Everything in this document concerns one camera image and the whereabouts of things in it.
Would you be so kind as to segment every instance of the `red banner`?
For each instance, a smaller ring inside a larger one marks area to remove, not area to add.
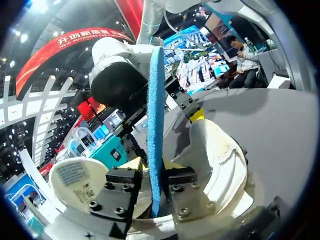
[[[45,165],[43,168],[41,168],[41,169],[39,170],[41,176],[43,177],[43,176],[47,175],[47,174],[50,172],[50,170],[52,169],[53,166],[54,166],[53,163],[48,163],[48,164]]]
[[[16,77],[15,88],[17,100],[22,100],[24,98],[27,90],[33,83],[30,81],[30,77],[48,59],[73,45],[92,39],[105,37],[117,38],[132,42],[132,40],[122,32],[103,27],[78,29],[56,37],[52,41],[48,42],[28,60]]]
[[[137,39],[144,10],[143,0],[116,0],[115,3],[126,20],[133,36]]]

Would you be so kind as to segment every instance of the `table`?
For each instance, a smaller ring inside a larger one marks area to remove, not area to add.
[[[255,182],[254,205],[269,205],[278,195],[293,207],[314,163],[317,96],[289,89],[241,88],[196,92],[192,98],[206,110],[206,119],[246,147]],[[190,144],[190,126],[178,107],[165,115],[165,159],[173,159]],[[137,141],[147,150],[145,135],[137,136]]]

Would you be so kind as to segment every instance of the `metal bracket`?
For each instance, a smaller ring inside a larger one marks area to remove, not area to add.
[[[191,167],[168,169],[166,175],[176,224],[215,214],[215,202],[210,201],[201,190],[197,183],[198,176]]]
[[[136,169],[113,167],[105,175],[104,189],[89,203],[90,213],[115,222],[116,235],[110,237],[125,239],[131,226],[134,207],[137,203],[142,182],[142,159]]]
[[[164,87],[188,119],[201,109],[183,87],[180,86],[177,76],[171,75],[165,81]]]

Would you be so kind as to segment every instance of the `cable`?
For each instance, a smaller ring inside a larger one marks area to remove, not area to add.
[[[203,52],[206,50],[205,47],[201,46],[199,43],[197,43],[196,41],[193,41],[192,39],[190,39],[189,37],[183,35],[182,33],[180,33],[179,31],[177,31],[169,22],[168,17],[167,17],[167,11],[166,9],[163,10],[163,15],[164,15],[164,19],[166,24],[169,26],[169,28],[171,28],[172,31],[174,31],[175,33],[177,33],[180,37],[187,39],[189,42],[195,44],[196,46],[198,46],[200,49],[189,49],[189,51],[198,51],[198,52]]]
[[[276,65],[276,67],[278,68],[278,70],[280,70],[280,67],[278,66],[278,64],[276,64],[276,61],[275,61],[275,60],[274,60],[274,58],[272,57],[271,49],[270,49],[270,47],[269,47],[269,45],[268,45],[267,41],[263,41],[263,43],[264,43],[265,47],[266,47],[266,48],[267,48],[267,50],[268,50],[268,53],[269,53],[269,56],[270,56],[270,58],[271,58],[272,62],[274,63],[274,65]]]

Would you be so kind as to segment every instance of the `sign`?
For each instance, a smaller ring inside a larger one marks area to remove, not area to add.
[[[47,60],[55,56],[57,53],[77,45],[81,42],[90,41],[93,39],[100,39],[105,37],[111,37],[116,39],[126,40],[133,42],[129,37],[122,32],[103,27],[90,27],[78,29],[68,32],[64,35],[58,36],[44,45],[39,51],[37,51],[23,66],[15,81],[16,99],[22,100],[31,87],[33,80],[31,76],[39,70]]]
[[[43,176],[47,175],[47,174],[50,172],[50,170],[51,170],[51,168],[52,168],[53,166],[54,166],[53,163],[48,163],[48,164],[45,165],[43,168],[41,168],[41,169],[39,170],[41,176],[43,177]]]

